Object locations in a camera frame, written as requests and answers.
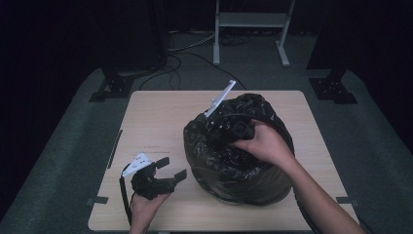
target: black strap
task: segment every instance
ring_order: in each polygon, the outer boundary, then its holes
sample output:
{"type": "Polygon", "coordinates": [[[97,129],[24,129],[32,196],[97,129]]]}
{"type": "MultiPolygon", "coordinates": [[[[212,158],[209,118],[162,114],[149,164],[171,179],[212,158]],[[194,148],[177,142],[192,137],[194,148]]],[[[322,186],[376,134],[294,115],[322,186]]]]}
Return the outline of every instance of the black strap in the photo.
{"type": "Polygon", "coordinates": [[[127,187],[125,185],[125,179],[124,177],[121,175],[121,178],[119,178],[119,184],[121,185],[121,193],[122,193],[122,199],[124,200],[124,206],[125,206],[125,212],[127,213],[128,216],[128,221],[131,225],[131,208],[130,208],[130,202],[128,201],[128,194],[127,194],[127,187]]]}

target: wooden table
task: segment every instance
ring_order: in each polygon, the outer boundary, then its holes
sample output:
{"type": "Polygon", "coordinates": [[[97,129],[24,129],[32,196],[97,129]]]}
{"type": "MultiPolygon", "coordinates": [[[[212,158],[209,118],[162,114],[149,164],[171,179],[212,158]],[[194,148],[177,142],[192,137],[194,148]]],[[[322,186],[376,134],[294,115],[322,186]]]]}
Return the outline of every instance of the wooden table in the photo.
{"type": "MultiPolygon", "coordinates": [[[[295,145],[298,161],[333,198],[347,197],[331,161],[317,123],[304,95],[298,91],[248,91],[262,95],[284,121],[295,145]]],[[[121,126],[110,168],[105,172],[97,197],[107,203],[94,203],[89,227],[94,231],[129,230],[119,177],[122,169],[140,151],[157,161],[170,157],[170,165],[157,171],[156,178],[172,177],[186,169],[188,177],[160,207],[151,229],[156,231],[301,231],[311,230],[301,215],[293,193],[266,206],[223,204],[195,181],[186,161],[183,128],[210,106],[220,91],[138,91],[121,126]]],[[[245,92],[232,91],[227,98],[245,92]]],[[[131,176],[126,183],[131,198],[131,176]]],[[[351,204],[341,206],[357,220],[351,204]]]]}

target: black plastic bag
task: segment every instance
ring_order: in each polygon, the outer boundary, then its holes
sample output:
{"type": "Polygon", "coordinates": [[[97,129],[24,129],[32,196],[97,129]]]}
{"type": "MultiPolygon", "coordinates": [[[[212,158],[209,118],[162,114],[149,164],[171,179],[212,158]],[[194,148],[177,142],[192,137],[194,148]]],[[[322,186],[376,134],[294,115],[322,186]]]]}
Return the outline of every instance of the black plastic bag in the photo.
{"type": "Polygon", "coordinates": [[[183,133],[185,153],[205,191],[226,202],[263,206],[282,200],[291,183],[278,167],[231,145],[237,136],[227,130],[237,123],[248,124],[250,119],[270,124],[294,153],[284,123],[271,104],[257,94],[223,100],[208,118],[202,113],[190,121],[183,133]]]}

